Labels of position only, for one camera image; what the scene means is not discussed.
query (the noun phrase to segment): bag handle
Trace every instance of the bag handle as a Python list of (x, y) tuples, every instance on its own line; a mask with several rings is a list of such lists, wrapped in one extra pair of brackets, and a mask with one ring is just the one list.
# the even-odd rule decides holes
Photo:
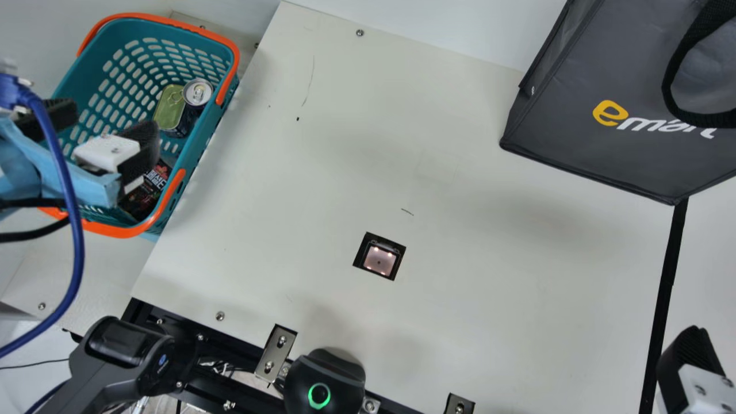
[(672, 84), (687, 53), (734, 17), (736, 17), (736, 1), (708, 1), (677, 46), (662, 82), (662, 94), (667, 109), (677, 119), (700, 128), (736, 128), (736, 108), (720, 113), (690, 112), (680, 108), (672, 95)]

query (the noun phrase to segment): black shopping bag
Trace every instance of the black shopping bag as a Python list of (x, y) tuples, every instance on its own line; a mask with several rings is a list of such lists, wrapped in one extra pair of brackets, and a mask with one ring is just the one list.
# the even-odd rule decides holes
[(733, 177), (735, 3), (569, 0), (500, 145), (670, 205)]

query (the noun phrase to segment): orange basket handle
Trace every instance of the orange basket handle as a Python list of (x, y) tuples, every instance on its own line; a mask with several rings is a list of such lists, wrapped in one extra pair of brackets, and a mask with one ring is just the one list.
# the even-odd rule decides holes
[[(82, 220), (82, 227), (86, 231), (91, 231), (92, 233), (101, 234), (103, 236), (117, 237), (119, 239), (129, 239), (130, 237), (135, 237), (139, 234), (142, 234), (144, 231), (148, 230), (152, 225), (154, 225), (158, 221), (159, 217), (161, 217), (161, 214), (166, 210), (171, 197), (174, 196), (174, 193), (179, 188), (179, 184), (184, 180), (185, 176), (185, 169), (178, 170), (177, 173), (174, 175), (174, 178), (171, 179), (171, 181), (169, 182), (169, 189), (166, 190), (166, 193), (162, 197), (163, 199), (160, 203), (158, 203), (158, 208), (156, 208), (156, 211), (148, 216), (145, 221), (140, 222), (133, 227), (115, 227), (113, 225), (106, 225), (100, 222), (91, 222), (89, 220)], [(61, 211), (58, 208), (43, 207), (39, 209), (49, 216), (56, 217), (58, 220), (61, 220), (68, 215), (68, 213)]]
[(90, 30), (90, 32), (87, 34), (87, 37), (82, 42), (82, 45), (79, 47), (79, 50), (77, 51), (77, 57), (82, 54), (82, 52), (85, 50), (85, 47), (92, 41), (92, 39), (97, 35), (97, 32), (107, 23), (109, 23), (112, 20), (116, 20), (118, 18), (139, 18), (141, 20), (148, 20), (148, 21), (155, 21), (156, 23), (161, 24), (167, 24), (169, 26), (178, 27), (180, 29), (188, 30), (190, 32), (194, 32), (198, 35), (204, 36), (206, 38), (210, 38), (215, 42), (222, 43), (225, 46), (227, 46), (230, 51), (233, 52), (233, 64), (230, 66), (230, 70), (227, 73), (227, 76), (225, 76), (225, 81), (222, 84), (223, 87), (220, 88), (220, 92), (217, 94), (217, 97), (215, 98), (215, 103), (217, 105), (222, 105), (223, 102), (225, 102), (225, 95), (227, 94), (227, 90), (230, 88), (230, 83), (233, 81), (233, 78), (236, 75), (236, 72), (238, 71), (238, 64), (240, 63), (240, 51), (238, 50), (238, 47), (235, 46), (232, 40), (218, 35), (216, 33), (212, 33), (209, 30), (203, 29), (201, 27), (197, 27), (191, 24), (183, 23), (181, 21), (172, 20), (170, 18), (161, 17), (158, 15), (150, 15), (146, 13), (118, 13), (116, 15), (111, 15), (106, 18), (103, 18), (101, 21), (97, 22), (95, 26)]

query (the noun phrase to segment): black stand pole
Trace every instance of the black stand pole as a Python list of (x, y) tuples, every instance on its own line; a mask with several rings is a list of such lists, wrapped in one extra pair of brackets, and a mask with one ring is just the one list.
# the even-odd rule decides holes
[(680, 257), (680, 244), (682, 243), (682, 230), (685, 227), (687, 201), (688, 199), (686, 198), (675, 206), (675, 211), (672, 214), (670, 240), (667, 242), (665, 262), (662, 264), (662, 278), (659, 280), (657, 307), (654, 308), (654, 322), (651, 326), (651, 339), (649, 340), (649, 353), (646, 360), (646, 370), (644, 371), (644, 387), (642, 388), (642, 399), (639, 404), (639, 414), (651, 414), (652, 408), (654, 407), (654, 392), (657, 389), (657, 362), (659, 362), (659, 356), (662, 355), (662, 343), (665, 340), (667, 313), (670, 310), (672, 286), (675, 284), (677, 261)]

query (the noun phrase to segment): teal basket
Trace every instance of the teal basket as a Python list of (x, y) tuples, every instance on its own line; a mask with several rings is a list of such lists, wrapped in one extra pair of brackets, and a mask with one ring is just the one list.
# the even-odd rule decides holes
[(78, 124), (59, 135), (68, 160), (90, 138), (152, 119), (166, 85), (203, 78), (215, 92), (186, 138), (161, 134), (161, 158), (171, 166), (171, 175), (153, 212), (134, 222), (119, 208), (80, 206), (85, 230), (120, 238), (161, 233), (238, 87), (238, 59), (228, 39), (159, 16), (112, 15), (92, 29), (54, 92), (54, 97), (72, 98), (79, 109)]

